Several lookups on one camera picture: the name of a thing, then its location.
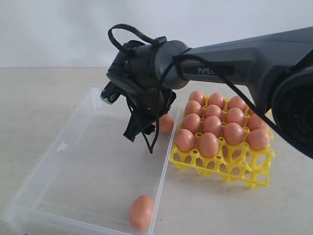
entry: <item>yellow egg tray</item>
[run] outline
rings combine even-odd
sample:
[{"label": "yellow egg tray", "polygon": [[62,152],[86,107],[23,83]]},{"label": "yellow egg tray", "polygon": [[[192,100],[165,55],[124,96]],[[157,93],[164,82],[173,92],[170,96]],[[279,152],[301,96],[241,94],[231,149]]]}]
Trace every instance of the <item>yellow egg tray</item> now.
[{"label": "yellow egg tray", "polygon": [[[208,104],[209,95],[205,97],[206,106]],[[222,128],[226,125],[224,122],[225,114],[229,98],[225,99],[225,108],[223,109]],[[244,141],[239,145],[232,146],[228,144],[223,137],[219,137],[219,151],[212,158],[203,157],[198,151],[198,140],[202,135],[201,132],[195,134],[197,141],[196,148],[190,152],[182,152],[174,144],[170,156],[172,162],[178,169],[195,168],[200,175],[210,175],[218,173],[224,181],[242,180],[249,188],[268,187],[269,168],[271,158],[275,156],[273,149],[268,146],[261,151],[254,151],[249,147],[246,137],[250,130],[246,126],[250,118],[248,114],[249,107],[245,110],[245,123],[243,131],[245,134]],[[273,133],[268,130],[270,138],[273,139]]]}]

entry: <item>clear plastic tray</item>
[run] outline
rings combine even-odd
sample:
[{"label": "clear plastic tray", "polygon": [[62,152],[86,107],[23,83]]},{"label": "clear plastic tray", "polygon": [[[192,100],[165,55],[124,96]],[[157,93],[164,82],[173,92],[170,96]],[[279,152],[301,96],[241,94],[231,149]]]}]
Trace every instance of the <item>clear plastic tray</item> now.
[{"label": "clear plastic tray", "polygon": [[[173,107],[170,115],[178,119],[179,109]],[[129,117],[125,99],[110,106],[93,88],[2,220],[21,235],[31,234],[29,223],[78,235],[151,235],[173,136],[161,134],[151,155],[141,135],[134,143],[123,136]],[[150,228],[136,232],[128,212],[142,194],[154,199],[156,209]]]}]

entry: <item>background wall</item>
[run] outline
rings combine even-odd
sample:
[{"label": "background wall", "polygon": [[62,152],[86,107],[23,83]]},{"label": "background wall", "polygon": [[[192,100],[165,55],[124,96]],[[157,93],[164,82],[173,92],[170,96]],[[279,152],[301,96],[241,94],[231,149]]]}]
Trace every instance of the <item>background wall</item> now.
[{"label": "background wall", "polygon": [[312,0],[0,0],[0,67],[107,67],[118,23],[199,47],[312,26]]}]

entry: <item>egg tray cell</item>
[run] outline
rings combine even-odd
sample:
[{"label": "egg tray cell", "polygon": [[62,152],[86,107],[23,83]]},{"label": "egg tray cell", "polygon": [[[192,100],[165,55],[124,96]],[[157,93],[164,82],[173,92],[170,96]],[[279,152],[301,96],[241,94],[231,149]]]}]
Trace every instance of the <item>egg tray cell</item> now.
[{"label": "egg tray cell", "polygon": [[[205,97],[206,106],[208,104],[209,95]],[[227,113],[227,105],[229,98],[225,99],[225,108],[223,109],[222,128],[226,125],[224,122]],[[244,141],[239,145],[229,145],[223,137],[219,137],[219,151],[212,158],[203,157],[198,150],[198,140],[202,133],[196,133],[196,148],[190,152],[182,152],[174,144],[170,156],[172,162],[178,169],[195,168],[200,175],[210,175],[218,173],[224,181],[242,180],[249,188],[267,187],[269,183],[270,161],[275,156],[273,149],[268,146],[261,151],[254,151],[249,147],[246,137],[250,130],[246,126],[250,118],[248,114],[249,107],[246,106],[245,122],[243,131],[245,134]],[[273,139],[273,133],[268,130],[270,138]]]}]

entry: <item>white table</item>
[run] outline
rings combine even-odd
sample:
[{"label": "white table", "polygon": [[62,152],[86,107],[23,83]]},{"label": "white table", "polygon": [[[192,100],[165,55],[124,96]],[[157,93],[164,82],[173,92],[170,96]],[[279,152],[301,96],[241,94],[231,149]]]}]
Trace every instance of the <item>white table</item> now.
[{"label": "white table", "polygon": [[[89,89],[106,85],[105,73],[105,68],[0,69],[0,211]],[[234,96],[226,85],[190,82],[177,92],[176,104],[184,105],[194,90]],[[276,134],[272,147],[268,188],[221,183],[170,164],[154,234],[312,234],[313,161]],[[34,230],[29,235],[65,234],[29,226]],[[0,224],[0,234],[12,233]]]}]

